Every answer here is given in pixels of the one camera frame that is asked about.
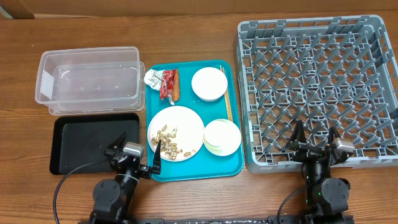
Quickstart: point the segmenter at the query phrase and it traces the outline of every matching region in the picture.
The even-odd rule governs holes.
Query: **wooden surface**
[[[397,11],[377,13],[398,52]],[[233,41],[239,22],[322,16],[342,16],[342,12],[0,21],[0,223],[54,223],[53,191],[62,176],[49,172],[49,161],[57,117],[34,100],[43,52],[133,45],[147,68],[218,58],[234,67]],[[145,144],[145,110],[138,115],[140,141]],[[347,214],[354,215],[356,223],[397,223],[397,173],[398,168],[393,167],[334,169],[332,175],[351,182]],[[87,220],[93,208],[93,187],[113,177],[114,173],[102,173],[67,179],[58,195],[61,223]],[[283,199],[302,185],[299,173],[259,175],[245,168],[230,178],[171,183],[142,180],[132,212],[138,218],[164,219],[266,217],[275,215]],[[293,214],[303,207],[304,195],[299,195],[283,213]]]

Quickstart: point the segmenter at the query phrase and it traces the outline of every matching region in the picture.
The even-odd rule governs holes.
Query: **blue tray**
[[[160,64],[151,67],[154,70],[170,70],[178,68],[180,72],[181,97],[176,105],[186,106],[195,111],[206,126],[215,119],[228,119],[225,105],[225,97],[213,102],[205,102],[193,92],[191,80],[195,72],[204,67],[225,69],[228,79],[228,93],[231,103],[231,111],[234,123],[240,128],[238,106],[233,83],[231,67],[223,60],[209,60],[200,62],[181,62]],[[162,109],[170,106],[167,100],[159,100],[159,92],[146,86],[146,109],[147,109],[147,130],[152,118]],[[147,142],[148,164],[152,165],[154,152]],[[216,156],[209,152],[205,145],[190,159],[181,162],[170,162],[162,159],[162,172],[160,175],[152,175],[152,178],[160,182],[175,180],[193,180],[212,177],[227,177],[238,174],[243,168],[242,144],[239,149],[230,156]]]

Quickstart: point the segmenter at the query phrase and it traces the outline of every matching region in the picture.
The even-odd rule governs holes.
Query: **transparent plastic bin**
[[[145,105],[145,67],[135,47],[44,52],[36,102],[52,115],[137,111]]]

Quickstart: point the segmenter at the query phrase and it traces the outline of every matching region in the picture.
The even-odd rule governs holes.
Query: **gray dish rack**
[[[250,172],[300,170],[284,149],[298,119],[313,146],[330,126],[353,141],[337,166],[398,165],[398,69],[379,16],[244,21],[234,49]]]

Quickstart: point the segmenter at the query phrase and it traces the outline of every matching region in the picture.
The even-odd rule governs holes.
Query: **plate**
[[[193,92],[200,99],[215,101],[224,95],[228,87],[228,81],[220,69],[206,67],[193,75],[191,85]]]
[[[161,158],[172,161],[184,161],[194,156],[203,144],[203,132],[205,125],[196,112],[184,106],[170,106],[158,112],[150,121],[148,126],[148,143],[150,148],[155,152],[156,146],[151,143],[153,137],[156,138],[157,132],[167,125],[177,128],[175,138],[170,138],[172,143],[177,144],[177,149],[183,152],[178,153],[175,160],[169,159],[165,152],[161,152]],[[184,156],[186,152],[191,152],[187,157]]]
[[[213,125],[216,123],[222,122],[224,123],[224,131],[220,130],[220,125]],[[213,131],[209,131],[208,128],[215,128],[217,132],[220,134],[217,136]],[[205,128],[205,138],[203,138],[203,142],[205,143],[206,148],[209,152],[213,153],[216,156],[229,156],[234,153],[241,145],[242,137],[239,128],[230,120],[227,119],[216,119],[209,124],[207,124]],[[219,146],[214,146],[207,141],[208,137],[210,141],[216,142]]]

